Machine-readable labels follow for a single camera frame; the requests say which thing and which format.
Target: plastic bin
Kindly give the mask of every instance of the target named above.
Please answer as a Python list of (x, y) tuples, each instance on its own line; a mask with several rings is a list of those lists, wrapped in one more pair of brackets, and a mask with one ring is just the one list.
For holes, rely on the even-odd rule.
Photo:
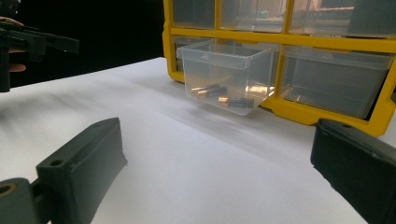
[(215, 1), (173, 0), (173, 18), (176, 27), (213, 29)]
[(278, 51), (278, 44), (249, 45), (218, 40), (178, 48), (186, 94), (246, 115), (272, 94)]
[(295, 0), (290, 32), (309, 35), (396, 36), (394, 0)]
[(280, 33), (287, 0), (221, 0), (220, 29)]
[(393, 56), (285, 46), (280, 96), (366, 119)]

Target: white surface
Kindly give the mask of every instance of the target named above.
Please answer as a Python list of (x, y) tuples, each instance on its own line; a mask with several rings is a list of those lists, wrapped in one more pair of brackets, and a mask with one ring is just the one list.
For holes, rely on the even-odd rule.
[[(193, 101), (164, 58), (0, 94), (0, 180), (35, 180), (50, 153), (113, 117), (129, 164), (92, 223), (365, 223), (312, 167), (314, 127)], [(396, 145), (394, 133), (381, 138)]]

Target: small metal part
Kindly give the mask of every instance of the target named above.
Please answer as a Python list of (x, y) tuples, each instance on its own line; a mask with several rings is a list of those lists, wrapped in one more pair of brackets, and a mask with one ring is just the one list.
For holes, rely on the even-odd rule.
[(216, 89), (218, 87), (220, 87), (219, 84), (211, 84), (203, 87), (192, 88), (191, 93), (196, 95), (198, 91), (208, 91), (208, 90)]
[(205, 90), (205, 91), (198, 91), (197, 98), (200, 100), (204, 100), (206, 98), (222, 96), (225, 94), (227, 94), (226, 87), (217, 87), (217, 88), (209, 89), (209, 90)]
[(219, 104), (228, 107), (253, 108), (254, 99), (243, 97), (219, 97)]

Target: yellow storage organizer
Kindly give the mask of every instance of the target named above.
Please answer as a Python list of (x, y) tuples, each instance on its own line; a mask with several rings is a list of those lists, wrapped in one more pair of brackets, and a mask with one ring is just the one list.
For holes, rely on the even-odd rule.
[[(177, 48), (188, 45), (194, 38), (228, 39), (240, 43), (279, 44), (275, 91), (262, 102), (262, 107), (271, 109), (281, 118), (294, 120), (304, 125), (313, 125), (320, 118), (334, 119), (354, 126), (372, 136), (379, 136), (385, 133), (395, 111), (391, 95), (396, 85), (396, 62), (393, 61), (393, 54), (396, 54), (396, 39), (394, 39), (396, 25), (393, 21), (396, 20), (396, 17), (392, 16), (394, 13), (391, 13), (389, 14), (390, 18), (383, 19), (384, 16), (388, 16), (383, 13), (380, 16), (381, 20), (371, 18), (368, 21), (362, 19), (363, 16), (373, 15), (361, 13), (357, 17), (357, 13), (350, 13), (351, 10), (357, 8), (361, 12), (367, 12), (372, 7), (367, 5), (368, 2), (376, 1), (357, 0), (356, 2), (361, 3), (333, 8), (317, 6), (317, 4), (323, 5), (324, 1), (164, 0), (163, 50), (167, 60), (168, 74), (176, 81), (185, 81), (182, 65), (177, 59)], [(260, 7), (262, 2), (267, 2), (267, 6), (271, 9), (262, 10)], [(389, 4), (387, 7), (390, 8), (390, 11), (395, 9), (392, 0), (381, 0), (378, 4)], [(340, 20), (336, 20), (336, 25), (332, 23), (332, 26), (329, 26), (327, 23), (329, 21), (326, 18), (329, 15), (330, 17), (334, 15), (335, 10), (337, 10), (336, 13)], [(353, 21), (363, 23), (348, 27), (345, 25), (345, 18), (350, 19), (352, 16), (357, 17)], [(382, 23), (375, 25), (371, 21)], [(186, 37), (186, 42), (176, 42), (177, 37)], [(366, 58), (365, 53), (367, 52), (371, 54)], [(298, 68), (296, 64), (304, 64), (304, 67)], [(311, 69), (311, 74), (307, 75), (304, 72), (306, 67)], [(338, 75), (345, 71), (358, 76), (358, 78), (354, 76), (354, 78), (345, 79), (346, 84), (354, 82), (354, 80), (365, 80), (364, 87), (361, 88), (366, 89), (363, 90), (362, 95), (364, 95), (364, 100), (374, 102), (372, 106), (365, 108), (360, 105), (360, 101), (351, 101), (352, 104), (346, 101), (344, 104), (337, 105), (336, 103), (344, 100), (337, 98), (338, 91), (348, 92), (348, 94), (351, 92), (351, 99), (355, 97), (353, 94), (360, 92), (360, 90), (352, 92), (351, 86), (344, 85), (345, 83), (334, 86), (336, 90), (320, 86), (327, 76), (332, 76), (332, 69), (339, 71), (340, 67), (345, 67), (345, 70), (341, 70), (342, 72)], [(367, 71), (374, 72), (373, 75), (369, 74), (368, 76), (379, 78), (376, 80), (366, 77), (359, 78), (359, 74), (365, 74)], [(294, 76), (293, 78), (299, 78), (296, 81), (298, 85), (296, 82), (291, 82), (291, 86), (295, 85), (292, 90), (288, 89), (290, 73)], [(305, 92), (297, 92), (298, 88), (295, 87), (304, 88), (304, 80), (308, 79), (307, 76), (309, 76), (309, 84), (312, 86), (317, 89), (327, 88), (326, 93), (330, 93), (330, 97), (321, 99), (325, 101), (335, 99), (334, 104), (322, 106), (320, 100), (312, 102), (311, 99), (305, 100), (304, 97), (300, 97), (304, 96)], [(344, 77), (336, 78), (338, 83)], [(371, 88), (378, 88), (379, 91), (374, 91), (374, 93), (365, 91)], [(307, 94), (315, 96), (318, 92), (320, 90), (311, 90)], [(356, 108), (353, 108), (351, 111), (354, 113), (349, 113), (350, 111), (344, 113), (343, 105), (361, 107), (365, 112), (355, 113)]]

